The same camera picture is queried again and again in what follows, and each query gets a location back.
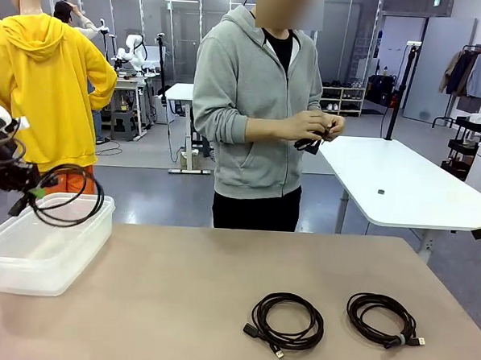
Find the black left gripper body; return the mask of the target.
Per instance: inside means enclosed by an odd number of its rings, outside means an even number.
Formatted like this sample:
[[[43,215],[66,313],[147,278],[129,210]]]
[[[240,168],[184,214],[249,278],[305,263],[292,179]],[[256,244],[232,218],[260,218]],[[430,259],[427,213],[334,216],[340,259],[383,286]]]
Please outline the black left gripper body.
[[[27,149],[22,141],[6,137],[0,140],[0,189],[27,192],[39,183],[35,164],[23,160]]]

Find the person's right hand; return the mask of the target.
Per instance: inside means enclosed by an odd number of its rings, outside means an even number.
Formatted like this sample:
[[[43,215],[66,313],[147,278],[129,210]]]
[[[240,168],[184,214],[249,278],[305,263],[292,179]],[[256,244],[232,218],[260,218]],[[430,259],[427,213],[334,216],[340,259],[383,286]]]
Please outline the person's right hand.
[[[299,139],[322,140],[330,128],[326,114],[318,111],[302,111],[284,122],[284,138],[290,141]]]

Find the person's left hand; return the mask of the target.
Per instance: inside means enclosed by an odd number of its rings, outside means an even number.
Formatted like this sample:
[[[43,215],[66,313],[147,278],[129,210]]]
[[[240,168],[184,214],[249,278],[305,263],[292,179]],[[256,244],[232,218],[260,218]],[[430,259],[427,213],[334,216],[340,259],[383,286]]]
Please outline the person's left hand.
[[[326,132],[323,140],[334,141],[345,130],[345,118],[335,114],[324,113],[327,122]]]

